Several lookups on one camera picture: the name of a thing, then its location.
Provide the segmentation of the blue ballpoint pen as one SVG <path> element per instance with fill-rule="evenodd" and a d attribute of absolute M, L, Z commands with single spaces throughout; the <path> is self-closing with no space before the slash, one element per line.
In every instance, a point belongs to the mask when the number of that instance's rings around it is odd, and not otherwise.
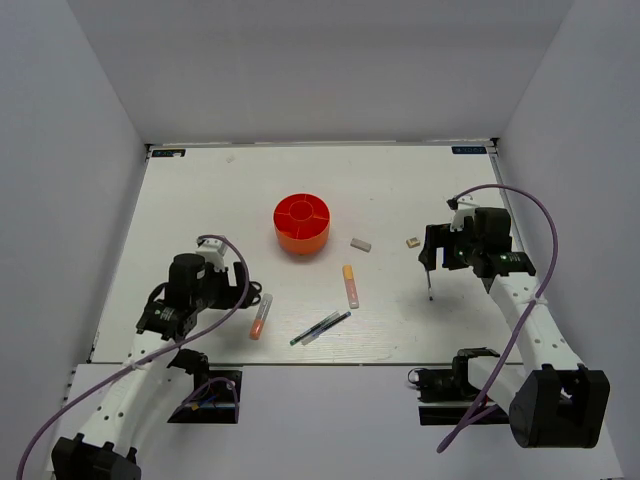
<path fill-rule="evenodd" d="M 431 273 L 430 273 L 430 270 L 428 268 L 425 269 L 425 274 L 426 274 L 426 280 L 427 280 L 428 298 L 429 298 L 429 301 L 433 301 L 434 297 L 433 297 L 433 287 L 432 287 Z"/>

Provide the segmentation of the beige barcode eraser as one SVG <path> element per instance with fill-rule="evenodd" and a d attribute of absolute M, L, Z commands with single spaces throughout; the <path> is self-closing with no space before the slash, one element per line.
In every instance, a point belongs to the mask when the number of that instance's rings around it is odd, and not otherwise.
<path fill-rule="evenodd" d="M 406 240 L 406 244 L 409 248 L 415 248 L 415 247 L 418 247 L 421 244 L 421 242 L 418 238 L 412 237 Z"/>

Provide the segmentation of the grey eraser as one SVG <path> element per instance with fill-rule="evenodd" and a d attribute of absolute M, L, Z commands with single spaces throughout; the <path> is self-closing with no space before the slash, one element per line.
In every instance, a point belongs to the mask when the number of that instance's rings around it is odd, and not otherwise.
<path fill-rule="evenodd" d="M 372 248 L 370 243 L 360 240 L 358 238 L 353 238 L 350 242 L 350 246 L 364 252 L 370 252 Z"/>

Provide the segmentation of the yellow pink highlighter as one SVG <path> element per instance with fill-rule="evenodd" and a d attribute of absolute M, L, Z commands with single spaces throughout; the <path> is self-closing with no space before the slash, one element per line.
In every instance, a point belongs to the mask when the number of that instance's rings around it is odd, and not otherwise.
<path fill-rule="evenodd" d="M 351 265 L 344 265 L 342 267 L 342 274 L 346 289 L 346 295 L 350 309 L 357 309 L 359 307 L 359 298 L 356 289 L 355 276 Z"/>

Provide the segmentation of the green gel pen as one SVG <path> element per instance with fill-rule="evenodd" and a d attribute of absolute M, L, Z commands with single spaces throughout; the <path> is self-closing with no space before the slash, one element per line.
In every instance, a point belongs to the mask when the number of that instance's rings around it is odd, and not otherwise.
<path fill-rule="evenodd" d="M 320 322 L 316 323 L 315 325 L 313 325 L 312 327 L 310 327 L 309 329 L 307 329 L 306 331 L 304 331 L 303 333 L 299 334 L 298 336 L 294 337 L 292 340 L 290 340 L 289 345 L 290 346 L 294 346 L 296 344 L 298 344 L 299 342 L 301 342 L 303 339 L 305 339 L 306 337 L 310 336 L 311 334 L 315 333 L 317 330 L 319 330 L 321 327 L 323 327 L 325 324 L 329 323 L 330 321 L 336 319 L 339 316 L 339 312 L 338 311 L 334 311 L 331 314 L 329 314 L 327 317 L 325 317 L 324 319 L 322 319 Z"/>

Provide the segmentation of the blue capped gel pen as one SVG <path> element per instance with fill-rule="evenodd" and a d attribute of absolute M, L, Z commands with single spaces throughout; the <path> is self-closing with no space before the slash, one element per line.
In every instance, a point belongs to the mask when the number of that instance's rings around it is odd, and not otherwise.
<path fill-rule="evenodd" d="M 325 332 L 327 332 L 328 330 L 330 330 L 334 326 L 338 325 L 339 323 L 341 323 L 345 319 L 349 318 L 351 315 L 352 315 L 351 311 L 347 311 L 347 312 L 345 312 L 343 314 L 340 314 L 335 319 L 332 319 L 329 322 L 325 323 L 323 326 L 321 326 L 315 333 L 311 333 L 309 336 L 307 336 L 305 339 L 303 339 L 302 340 L 302 344 L 303 345 L 307 345 L 307 344 L 311 343 L 316 338 L 318 338 L 319 336 L 321 336 L 322 334 L 324 334 Z"/>

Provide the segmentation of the black handled scissors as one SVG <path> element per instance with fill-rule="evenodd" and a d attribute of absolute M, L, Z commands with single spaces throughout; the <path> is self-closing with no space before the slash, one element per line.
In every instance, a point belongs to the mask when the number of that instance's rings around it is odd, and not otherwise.
<path fill-rule="evenodd" d="M 251 281 L 249 291 L 246 297 L 246 307 L 253 307 L 260 304 L 262 300 L 262 284 L 257 281 Z"/>

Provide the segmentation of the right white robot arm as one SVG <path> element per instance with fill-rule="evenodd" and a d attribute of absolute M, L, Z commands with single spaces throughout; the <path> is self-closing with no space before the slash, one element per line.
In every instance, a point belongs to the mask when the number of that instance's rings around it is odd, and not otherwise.
<path fill-rule="evenodd" d="M 426 272 L 438 266 L 473 271 L 516 335 L 521 366 L 500 366 L 499 353 L 487 347 L 465 348 L 450 368 L 416 368 L 408 381 L 424 403 L 469 402 L 471 422 L 504 412 L 523 448 L 593 448 L 609 380 L 603 371 L 586 367 L 564 340 L 537 292 L 531 260 L 512 246 L 506 210 L 463 209 L 449 224 L 427 226 L 419 261 Z"/>

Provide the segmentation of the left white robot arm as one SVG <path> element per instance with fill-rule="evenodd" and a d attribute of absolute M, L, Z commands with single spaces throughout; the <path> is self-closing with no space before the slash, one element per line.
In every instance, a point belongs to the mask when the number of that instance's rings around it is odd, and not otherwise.
<path fill-rule="evenodd" d="M 137 456 L 153 426 L 171 419 L 215 383 L 206 354 L 190 344 L 211 333 L 195 330 L 198 317 L 220 310 L 229 319 L 255 306 L 262 287 L 244 259 L 224 265 L 224 247 L 199 247 L 175 256 L 168 278 L 149 294 L 120 369 L 64 406 L 70 411 L 97 393 L 105 396 L 72 437 L 61 436 L 51 452 L 58 479 L 139 479 Z"/>

